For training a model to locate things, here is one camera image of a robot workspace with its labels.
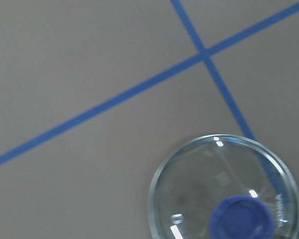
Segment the glass pot lid blue knob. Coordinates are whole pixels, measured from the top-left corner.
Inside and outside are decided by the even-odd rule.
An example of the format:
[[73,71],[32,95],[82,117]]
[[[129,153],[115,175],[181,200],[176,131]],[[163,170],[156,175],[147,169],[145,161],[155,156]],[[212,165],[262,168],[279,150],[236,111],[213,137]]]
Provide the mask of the glass pot lid blue knob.
[[299,191],[284,162],[236,135],[193,139],[158,167],[149,187],[154,239],[295,239]]

